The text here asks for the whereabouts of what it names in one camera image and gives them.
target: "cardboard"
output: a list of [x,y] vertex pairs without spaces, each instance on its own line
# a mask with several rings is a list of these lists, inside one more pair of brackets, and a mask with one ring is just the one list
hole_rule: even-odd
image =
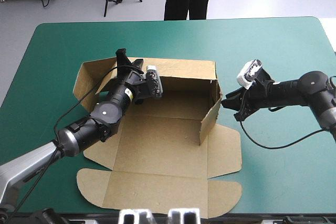
[[[83,63],[75,96],[82,97],[115,65],[115,58]],[[241,197],[241,185],[209,180],[242,167],[239,133],[216,124],[222,94],[215,63],[144,58],[143,69],[147,65],[160,72],[163,98],[130,105],[118,134],[84,152],[112,171],[80,170],[79,190],[102,208],[149,208],[166,214],[171,208],[196,207],[203,218],[230,211]],[[96,93],[82,101],[88,111],[99,92],[113,85],[115,75],[107,75]]]

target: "green table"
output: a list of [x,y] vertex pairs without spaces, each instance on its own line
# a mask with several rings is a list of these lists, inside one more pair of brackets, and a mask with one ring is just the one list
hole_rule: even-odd
[[[42,24],[0,109],[0,163],[50,141],[54,122],[76,102],[72,88],[81,63],[112,57],[118,48],[136,57],[215,60],[224,93],[238,88],[236,75],[255,58],[277,81],[297,79],[311,70],[336,73],[335,54],[312,17]],[[221,109],[218,117],[218,123],[241,132],[243,168],[221,178],[243,186],[232,212],[335,212],[336,145],[331,135],[320,133],[291,148],[268,151],[245,137],[233,113]],[[61,126],[85,114],[78,107]],[[299,106],[259,111],[245,125],[255,139],[270,146],[319,128],[310,110]],[[83,155],[65,158],[50,168],[21,211],[111,211],[81,196],[76,172],[84,167],[104,169]]]

